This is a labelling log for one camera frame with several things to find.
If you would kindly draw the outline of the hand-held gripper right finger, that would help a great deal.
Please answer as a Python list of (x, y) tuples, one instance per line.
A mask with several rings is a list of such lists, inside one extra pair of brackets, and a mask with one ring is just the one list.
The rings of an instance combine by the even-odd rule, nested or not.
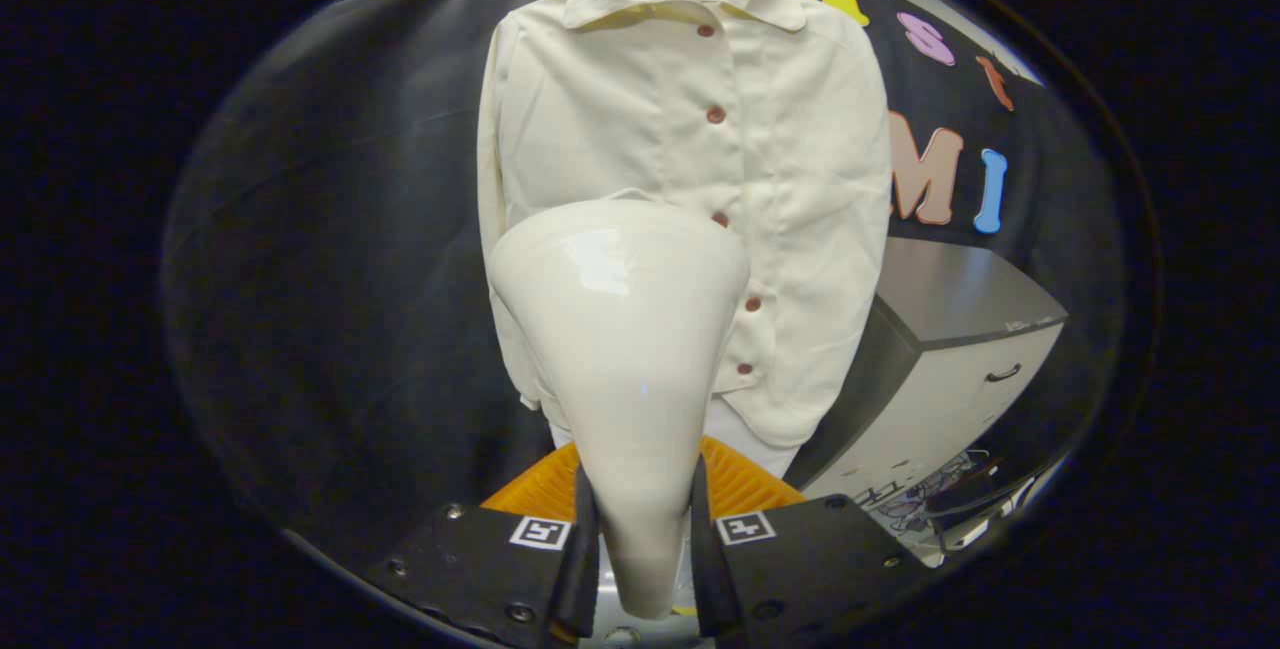
[(699, 631), (719, 646), (846, 646), (931, 581), (852, 498), (806, 499), (714, 438), (690, 499)]

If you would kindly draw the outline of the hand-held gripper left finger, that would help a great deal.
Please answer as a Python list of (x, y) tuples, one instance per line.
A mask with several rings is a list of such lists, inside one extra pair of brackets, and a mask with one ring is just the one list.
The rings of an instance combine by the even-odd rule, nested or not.
[(471, 643), (573, 648), (593, 634), (599, 530), (591, 484), (570, 443), (481, 504), (431, 509), (365, 577)]

